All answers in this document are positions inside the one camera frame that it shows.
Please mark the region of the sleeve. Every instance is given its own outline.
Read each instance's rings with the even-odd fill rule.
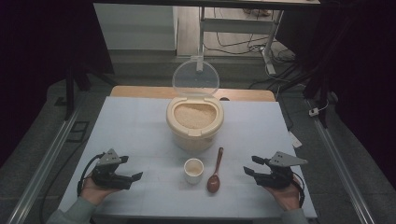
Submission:
[[[286,211],[280,217],[283,224],[308,224],[302,208]]]
[[[76,202],[66,211],[56,210],[49,217],[47,224],[89,224],[96,206],[87,200],[78,197]]]

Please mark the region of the white table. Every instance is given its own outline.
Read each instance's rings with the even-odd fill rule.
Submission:
[[[169,99],[107,97],[59,208],[65,211],[76,200],[77,182],[88,161],[94,155],[114,148],[119,156],[130,157],[127,163],[120,165],[116,174],[143,172],[143,176],[132,184],[130,190],[108,196],[97,208],[97,215],[279,217],[282,210],[273,197],[243,170],[243,166],[247,166],[269,174],[268,167],[251,161],[253,155],[271,158],[279,150],[295,156],[279,104],[221,102],[224,123],[214,146],[197,156],[205,165],[205,173],[203,180],[192,186],[183,178],[183,164],[191,155],[174,144],[165,120],[169,102]],[[205,189],[205,184],[215,170],[219,147],[224,147],[219,168],[221,186],[212,195]],[[303,176],[300,167],[292,167],[292,170]],[[305,215],[316,217],[308,188],[305,195]]]

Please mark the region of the transparent lid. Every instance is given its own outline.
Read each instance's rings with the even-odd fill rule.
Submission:
[[[172,84],[181,95],[213,95],[219,89],[219,75],[202,58],[191,59],[176,69]]]

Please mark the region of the metal frame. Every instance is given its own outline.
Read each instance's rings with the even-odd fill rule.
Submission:
[[[205,8],[201,8],[200,15],[200,35],[198,56],[204,58],[204,32],[236,33],[236,34],[256,34],[269,35],[265,49],[262,50],[262,57],[269,75],[275,75],[276,71],[269,56],[272,43],[274,42],[277,27],[283,15],[283,10],[279,10],[274,21],[246,21],[231,19],[205,18]]]
[[[305,102],[307,107],[310,108],[309,102],[307,100],[305,100]],[[356,186],[352,175],[347,169],[347,165],[345,164],[336,144],[332,140],[332,135],[329,133],[329,130],[323,127],[319,119],[315,119],[315,126],[317,127],[318,133],[329,152],[329,156],[332,159],[335,170],[340,176],[347,194],[350,196],[352,204],[356,210],[356,214],[361,220],[361,223],[375,224],[373,215],[371,214],[366,201],[364,201],[361,191],[359,190],[358,186]]]
[[[44,185],[44,182],[50,173],[50,169],[52,168],[53,163],[55,163],[56,158],[58,157],[59,152],[64,145],[64,141],[66,140],[67,135],[69,134],[74,121],[76,120],[78,113],[81,109],[81,106],[84,104],[87,94],[83,92],[80,97],[77,99],[76,110],[71,114],[69,120],[65,120],[62,124],[60,130],[56,134],[53,139],[49,149],[47,150],[44,158],[38,165],[38,168],[35,170],[35,173],[32,179],[29,181],[25,191],[23,192],[20,200],[14,208],[14,211],[11,213],[9,217],[8,223],[23,223],[26,219],[27,215],[32,208],[35,199],[40,192],[41,188]]]

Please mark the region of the aluminum rail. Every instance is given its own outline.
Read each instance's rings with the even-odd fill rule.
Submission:
[[[332,163],[334,164],[335,169],[338,175],[340,176],[341,181],[343,182],[344,188],[351,198],[352,204],[356,210],[359,219],[361,220],[361,223],[375,224],[375,220],[370,212],[370,209],[366,201],[364,201],[361,195],[361,191],[353,181],[353,178],[350,172],[348,171],[347,166],[337,146],[332,140],[332,136],[329,133],[329,130],[323,128],[323,126],[321,125],[318,119],[315,119],[315,125],[318,129],[318,133],[320,134],[320,137],[323,140],[323,143],[325,144],[325,147],[329,152],[330,158],[332,159]]]
[[[69,134],[73,123],[78,116],[82,104],[87,98],[87,94],[88,93],[86,92],[82,92],[78,95],[75,111],[70,116],[70,119],[64,121],[64,123],[62,124],[60,130],[50,144],[49,149],[47,150],[46,154],[44,155],[37,169],[35,170],[32,179],[30,180],[25,191],[20,197],[20,200],[15,206],[14,211],[12,212],[11,216],[7,221],[7,224],[23,223],[26,219],[39,191],[43,187],[44,182],[46,181],[47,176],[50,173],[50,169],[52,168],[53,163],[55,163],[55,160],[58,157],[62,146],[64,145],[64,141],[66,140],[66,137]]]

